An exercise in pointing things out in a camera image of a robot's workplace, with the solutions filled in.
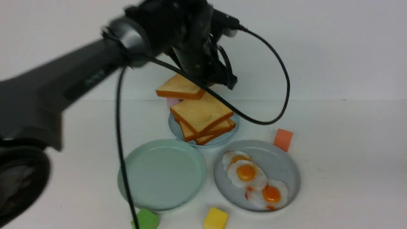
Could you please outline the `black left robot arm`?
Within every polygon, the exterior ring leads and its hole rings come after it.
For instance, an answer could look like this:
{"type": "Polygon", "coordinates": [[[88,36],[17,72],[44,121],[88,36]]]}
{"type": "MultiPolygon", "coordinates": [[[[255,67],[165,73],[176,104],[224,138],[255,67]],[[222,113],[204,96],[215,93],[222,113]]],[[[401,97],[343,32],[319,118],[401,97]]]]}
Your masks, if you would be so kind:
{"type": "Polygon", "coordinates": [[[144,0],[102,30],[102,38],[1,81],[1,227],[29,209],[48,184],[48,147],[62,149],[62,114],[116,70],[165,53],[201,86],[233,89],[217,42],[240,26],[206,0],[144,0]]]}

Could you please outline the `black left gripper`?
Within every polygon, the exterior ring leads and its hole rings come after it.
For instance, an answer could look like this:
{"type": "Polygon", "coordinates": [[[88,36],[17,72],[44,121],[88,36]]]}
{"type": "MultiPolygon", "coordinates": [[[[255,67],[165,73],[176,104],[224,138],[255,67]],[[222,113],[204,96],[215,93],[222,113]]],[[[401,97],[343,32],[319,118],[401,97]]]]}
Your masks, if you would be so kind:
{"type": "Polygon", "coordinates": [[[153,56],[166,54],[203,84],[230,90],[237,84],[228,56],[218,45],[223,35],[236,35],[237,18],[206,0],[143,0],[127,7],[125,16],[144,29],[153,56]]]}

